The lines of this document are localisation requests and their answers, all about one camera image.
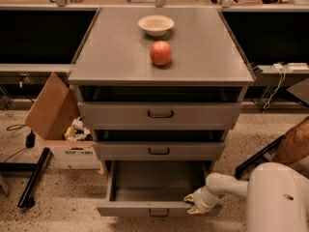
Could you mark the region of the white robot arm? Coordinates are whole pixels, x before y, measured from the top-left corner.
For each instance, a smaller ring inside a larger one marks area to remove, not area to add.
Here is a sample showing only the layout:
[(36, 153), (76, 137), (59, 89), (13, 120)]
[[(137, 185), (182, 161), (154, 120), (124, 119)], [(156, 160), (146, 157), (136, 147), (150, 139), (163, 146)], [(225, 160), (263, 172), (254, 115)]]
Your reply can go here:
[(209, 212), (224, 196), (246, 200), (246, 232), (309, 232), (309, 179), (290, 167), (262, 163), (247, 181), (211, 173), (206, 184), (183, 200), (191, 215)]

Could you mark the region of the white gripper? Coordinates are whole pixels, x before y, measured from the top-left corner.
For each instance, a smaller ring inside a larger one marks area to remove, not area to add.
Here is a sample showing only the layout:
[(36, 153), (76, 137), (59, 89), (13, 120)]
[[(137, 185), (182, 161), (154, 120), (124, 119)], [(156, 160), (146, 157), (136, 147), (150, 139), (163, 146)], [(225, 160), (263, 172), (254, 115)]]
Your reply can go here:
[(215, 206), (217, 196), (207, 187), (202, 187), (187, 195), (183, 202), (194, 203), (194, 206), (187, 211), (190, 215), (201, 215), (209, 212)]

